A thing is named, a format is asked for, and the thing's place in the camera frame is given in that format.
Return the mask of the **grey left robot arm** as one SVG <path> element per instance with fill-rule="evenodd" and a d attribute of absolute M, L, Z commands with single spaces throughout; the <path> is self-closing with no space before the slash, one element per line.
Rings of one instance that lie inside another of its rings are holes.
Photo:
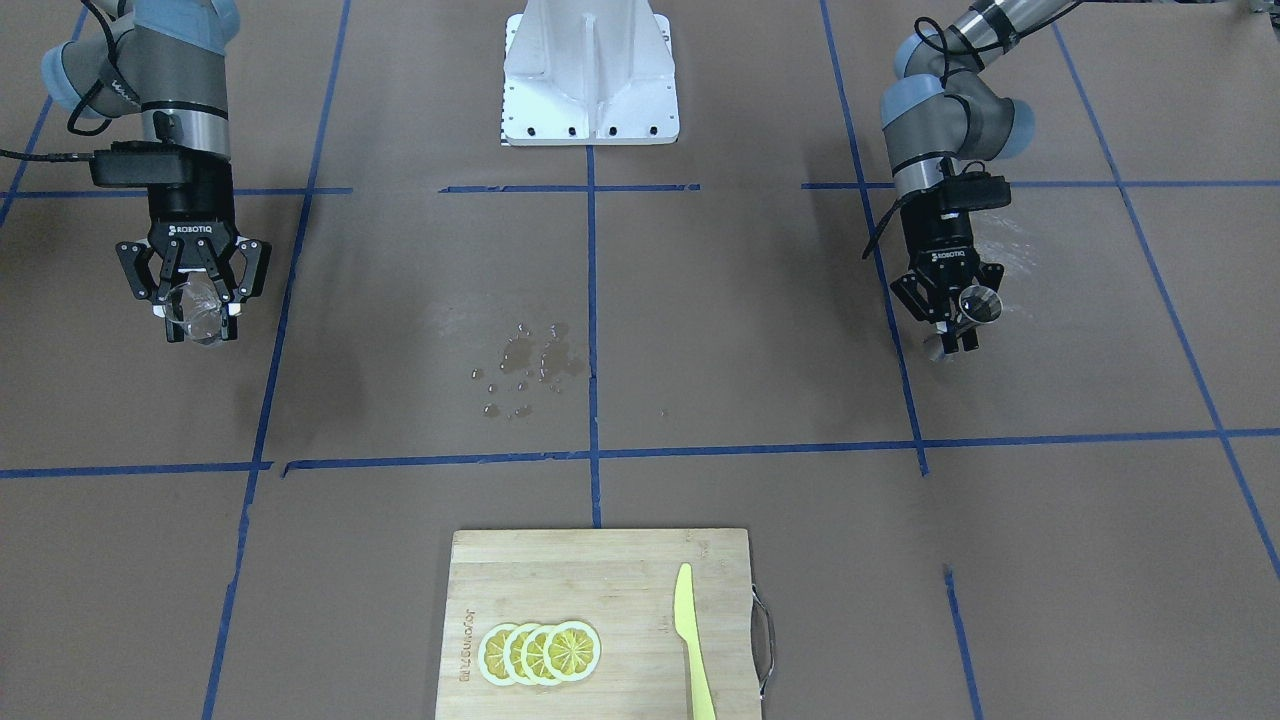
<path fill-rule="evenodd" d="M 918 18 L 895 54 L 879 119 L 897 197 L 867 247 L 877 249 L 888 223 L 900 220 L 908 270 L 890 288 L 931 325 L 925 345 L 933 359 L 975 350 L 979 327 L 1004 310 L 1005 269 L 979 255 L 972 214 L 1012 201 L 1010 183 L 986 165 L 1018 155 L 1036 132 L 1033 110 L 996 94 L 982 73 L 1073 8 L 974 1 L 950 26 Z"/>

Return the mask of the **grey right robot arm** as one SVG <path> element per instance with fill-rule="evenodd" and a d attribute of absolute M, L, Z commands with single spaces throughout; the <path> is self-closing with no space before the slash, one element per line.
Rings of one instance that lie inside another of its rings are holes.
<path fill-rule="evenodd" d="M 193 273 L 218 300 L 223 338 L 262 292 L 271 249 L 236 224 L 227 47 L 241 31 L 233 1 L 123 1 L 97 37 L 49 50 L 41 72 L 70 113 L 111 122 L 137 115 L 142 138 L 86 156 L 105 190 L 143 190 L 150 228 L 116 254 L 131 292 L 156 314 Z"/>

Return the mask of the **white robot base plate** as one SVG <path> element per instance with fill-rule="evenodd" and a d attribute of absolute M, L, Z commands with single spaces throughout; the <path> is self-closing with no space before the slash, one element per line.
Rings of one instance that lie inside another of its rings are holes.
<path fill-rule="evenodd" d="M 529 1 L 504 31 L 500 142 L 678 141 L 671 23 L 648 1 Z"/>

